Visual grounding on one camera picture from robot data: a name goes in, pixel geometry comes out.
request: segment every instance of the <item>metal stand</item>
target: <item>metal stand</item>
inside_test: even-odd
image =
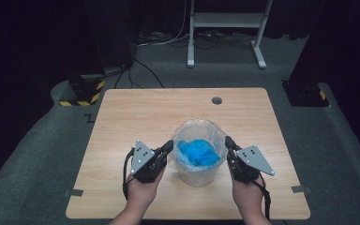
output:
[[[195,13],[194,1],[191,0],[190,20],[189,20],[189,43],[187,66],[193,68],[194,60],[194,28],[195,27],[244,27],[259,28],[256,40],[251,41],[251,46],[255,52],[259,68],[266,68],[260,50],[263,32],[268,20],[268,15],[273,4],[273,0],[268,0],[263,13]]]

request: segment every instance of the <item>yellow black warning tape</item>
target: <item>yellow black warning tape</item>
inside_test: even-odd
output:
[[[90,106],[90,105],[95,105],[96,102],[98,101],[98,98],[100,96],[102,87],[104,86],[104,81],[99,81],[99,83],[96,83],[96,89],[93,88],[93,90],[89,91],[90,92],[90,97],[88,99],[83,99],[83,100],[63,100],[61,99],[60,105],[61,106]]]

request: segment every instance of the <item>blue cloth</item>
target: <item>blue cloth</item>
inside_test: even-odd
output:
[[[202,139],[192,142],[180,141],[177,147],[193,166],[213,166],[220,160],[215,148]]]

